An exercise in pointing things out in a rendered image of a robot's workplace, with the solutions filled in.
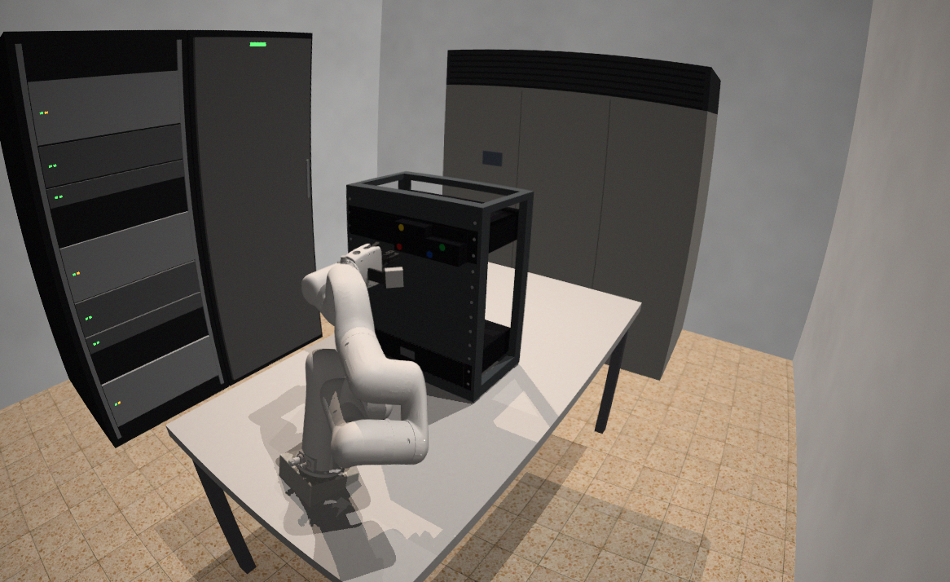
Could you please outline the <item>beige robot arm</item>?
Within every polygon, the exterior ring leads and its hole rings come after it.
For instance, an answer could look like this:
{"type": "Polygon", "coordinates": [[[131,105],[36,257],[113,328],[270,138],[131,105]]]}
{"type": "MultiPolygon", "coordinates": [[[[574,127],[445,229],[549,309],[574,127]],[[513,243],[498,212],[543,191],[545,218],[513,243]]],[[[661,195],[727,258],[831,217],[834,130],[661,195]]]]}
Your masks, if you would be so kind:
{"type": "Polygon", "coordinates": [[[429,450],[424,373],[414,362],[385,357],[362,274],[341,255],[339,262],[304,277],[301,291],[335,325],[336,348],[317,348],[306,357],[304,436],[288,464],[330,478],[356,465],[424,461],[429,450]],[[401,421],[386,420],[393,405],[401,405],[401,421]]]}

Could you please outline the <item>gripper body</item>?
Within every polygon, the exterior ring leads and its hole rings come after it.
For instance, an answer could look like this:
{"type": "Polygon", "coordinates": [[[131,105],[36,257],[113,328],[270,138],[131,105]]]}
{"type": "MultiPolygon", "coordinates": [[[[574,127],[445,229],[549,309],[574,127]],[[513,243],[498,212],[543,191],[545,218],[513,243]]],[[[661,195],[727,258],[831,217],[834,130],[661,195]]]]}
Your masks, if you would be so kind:
{"type": "Polygon", "coordinates": [[[346,254],[345,258],[347,258],[347,261],[351,261],[357,271],[362,274],[367,288],[378,285],[377,282],[368,280],[367,268],[372,267],[372,269],[382,271],[381,248],[379,246],[370,248],[370,244],[362,245],[346,254]]]}

